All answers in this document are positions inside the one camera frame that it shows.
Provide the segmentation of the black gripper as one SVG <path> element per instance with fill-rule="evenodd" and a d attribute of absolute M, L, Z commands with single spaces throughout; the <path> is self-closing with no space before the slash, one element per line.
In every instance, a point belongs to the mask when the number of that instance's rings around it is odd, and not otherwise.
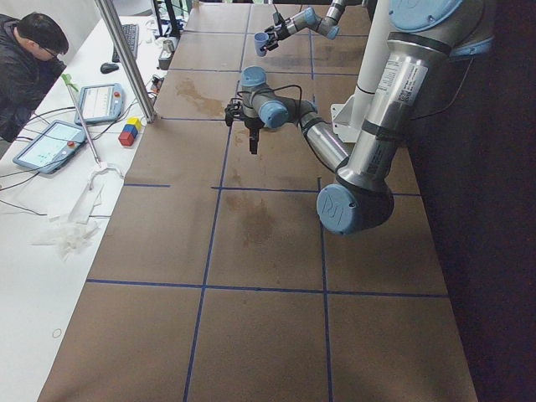
<path fill-rule="evenodd" d="M 287 21 L 283 16 L 275 11 L 272 14 L 273 24 L 266 28 L 263 32 L 270 35 L 269 41 L 262 47 L 265 53 L 271 52 L 279 47 L 279 41 L 290 36 L 287 29 Z"/>
<path fill-rule="evenodd" d="M 240 98 L 233 97 L 224 108 L 224 121 L 227 127 L 231 127 L 234 121 L 242 121 L 249 129 L 250 153 L 258 153 L 260 119 L 245 114 L 244 105 Z"/>

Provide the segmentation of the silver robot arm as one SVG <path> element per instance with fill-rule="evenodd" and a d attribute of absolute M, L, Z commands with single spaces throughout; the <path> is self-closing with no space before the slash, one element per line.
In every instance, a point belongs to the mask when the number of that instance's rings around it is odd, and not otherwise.
<path fill-rule="evenodd" d="M 263 32 L 254 35 L 255 52 L 258 56 L 264 57 L 268 51 L 276 49 L 282 40 L 303 29 L 309 29 L 333 40 L 338 35 L 339 21 L 346 7 L 347 1 L 332 1 L 324 17 L 318 16 L 312 7 L 308 7 L 289 18 L 284 18 L 274 7 L 273 24 Z"/>
<path fill-rule="evenodd" d="M 317 196 L 322 225 L 339 235 L 379 226 L 393 212 L 385 179 L 420 90 L 440 64 L 491 48 L 495 10 L 493 1 L 379 1 L 356 89 L 330 121 L 310 101 L 279 95 L 258 66 L 242 71 L 225 121 L 245 124 L 251 152 L 262 128 L 296 125 L 336 176 Z"/>

